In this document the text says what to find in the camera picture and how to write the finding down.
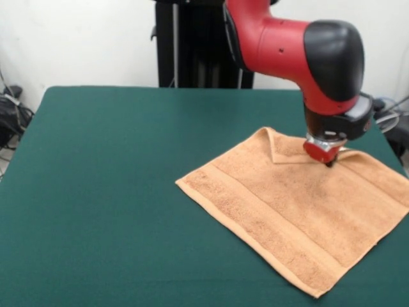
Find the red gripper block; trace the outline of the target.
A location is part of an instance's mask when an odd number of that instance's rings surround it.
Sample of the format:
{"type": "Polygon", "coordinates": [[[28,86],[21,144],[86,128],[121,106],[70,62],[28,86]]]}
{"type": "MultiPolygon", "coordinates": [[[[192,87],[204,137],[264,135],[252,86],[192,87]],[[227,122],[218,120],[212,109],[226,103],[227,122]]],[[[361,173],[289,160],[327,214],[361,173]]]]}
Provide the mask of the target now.
{"type": "Polygon", "coordinates": [[[337,162],[338,152],[343,145],[343,141],[326,142],[319,139],[307,139],[303,148],[312,159],[331,168],[337,162]]]}

